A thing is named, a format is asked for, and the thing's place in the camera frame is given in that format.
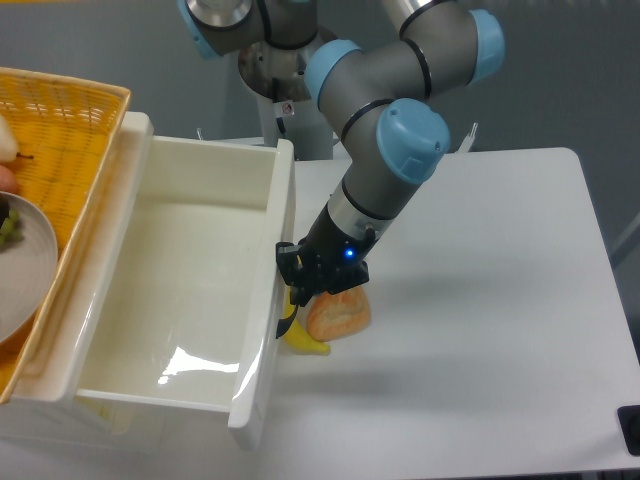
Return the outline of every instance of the bread roll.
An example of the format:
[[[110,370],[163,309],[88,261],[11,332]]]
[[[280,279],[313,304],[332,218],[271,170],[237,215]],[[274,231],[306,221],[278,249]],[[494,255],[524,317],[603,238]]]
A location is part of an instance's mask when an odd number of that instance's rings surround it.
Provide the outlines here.
[[[371,320],[369,300],[361,286],[335,295],[323,293],[307,316],[307,332],[314,340],[326,342],[359,332]]]

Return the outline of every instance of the white plate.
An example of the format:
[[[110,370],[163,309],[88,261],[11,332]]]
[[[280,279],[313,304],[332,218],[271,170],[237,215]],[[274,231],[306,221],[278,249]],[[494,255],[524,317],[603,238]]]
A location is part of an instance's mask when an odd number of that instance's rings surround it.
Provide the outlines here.
[[[20,215],[24,238],[0,249],[0,342],[13,335],[44,299],[58,264],[53,227],[38,207],[2,193]]]

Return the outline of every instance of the wicker basket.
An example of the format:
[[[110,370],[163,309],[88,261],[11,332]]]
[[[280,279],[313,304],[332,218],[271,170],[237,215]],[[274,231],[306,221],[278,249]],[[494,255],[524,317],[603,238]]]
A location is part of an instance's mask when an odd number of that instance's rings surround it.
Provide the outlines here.
[[[19,194],[49,218],[59,246],[55,277],[33,321],[0,345],[0,403],[9,400],[35,352],[69,258],[81,247],[80,233],[99,200],[112,163],[108,153],[130,96],[121,87],[0,68],[0,114],[11,125],[20,153],[33,156],[8,166]]]

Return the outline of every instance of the white plastic drawer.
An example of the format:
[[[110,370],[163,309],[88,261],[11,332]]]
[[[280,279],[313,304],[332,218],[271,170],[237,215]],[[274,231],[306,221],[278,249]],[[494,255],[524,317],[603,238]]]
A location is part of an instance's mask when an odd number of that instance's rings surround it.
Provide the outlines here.
[[[107,189],[14,396],[209,411],[254,448],[284,296],[275,243],[291,239],[295,214],[293,146],[151,137],[137,115],[115,177],[138,181]]]
[[[292,153],[153,139],[77,396],[229,414],[239,443],[257,444]]]

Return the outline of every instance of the yellow banana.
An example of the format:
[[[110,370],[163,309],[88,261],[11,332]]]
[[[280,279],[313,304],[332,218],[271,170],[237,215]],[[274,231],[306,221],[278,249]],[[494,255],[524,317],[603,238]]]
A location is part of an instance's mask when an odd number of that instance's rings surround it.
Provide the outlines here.
[[[287,318],[293,313],[294,306],[289,303],[289,289],[287,289],[285,303],[284,303],[284,318]],[[293,320],[291,327],[287,330],[287,333],[283,335],[285,342],[296,353],[304,354],[316,354],[316,355],[328,355],[331,352],[331,347],[323,342],[318,342],[311,338],[311,335],[302,328],[297,318]]]

